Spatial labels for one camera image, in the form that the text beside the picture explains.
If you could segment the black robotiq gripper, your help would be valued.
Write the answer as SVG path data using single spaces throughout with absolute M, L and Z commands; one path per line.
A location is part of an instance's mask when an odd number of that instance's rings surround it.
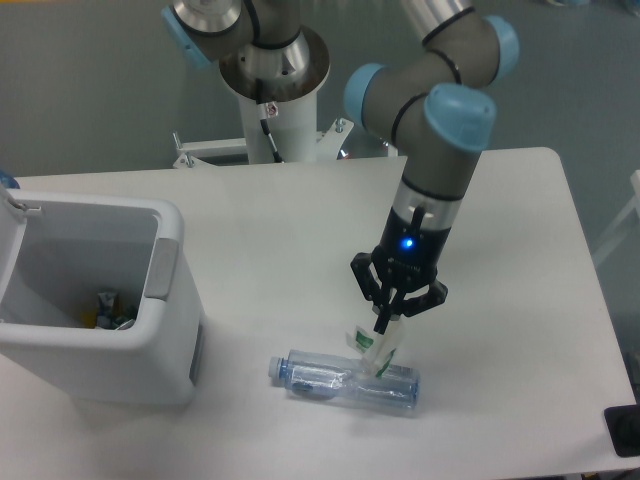
M 372 255 L 358 253 L 350 262 L 364 298 L 372 303 L 377 315 L 375 333 L 385 334 L 390 324 L 402 316 L 416 316 L 446 301 L 448 288 L 437 280 L 437 275 L 450 228 L 432 230 L 426 224 L 424 204 L 411 212 L 408 221 L 391 209 L 380 243 Z M 371 271 L 373 266 L 381 285 Z M 407 297 L 425 287 L 425 293 Z

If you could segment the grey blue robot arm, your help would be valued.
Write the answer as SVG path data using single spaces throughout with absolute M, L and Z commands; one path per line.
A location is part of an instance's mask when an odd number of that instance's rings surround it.
M 402 9 L 422 56 L 401 69 L 358 68 L 343 96 L 355 124 L 407 158 L 379 244 L 351 263 L 378 334 L 445 301 L 437 263 L 496 117 L 483 88 L 519 58 L 513 27 L 469 1 L 405 1 Z M 315 102 L 330 59 L 299 2 L 172 1 L 161 16 L 187 59 L 218 64 L 239 100 L 251 162 L 318 158 L 316 115 L 295 106 Z

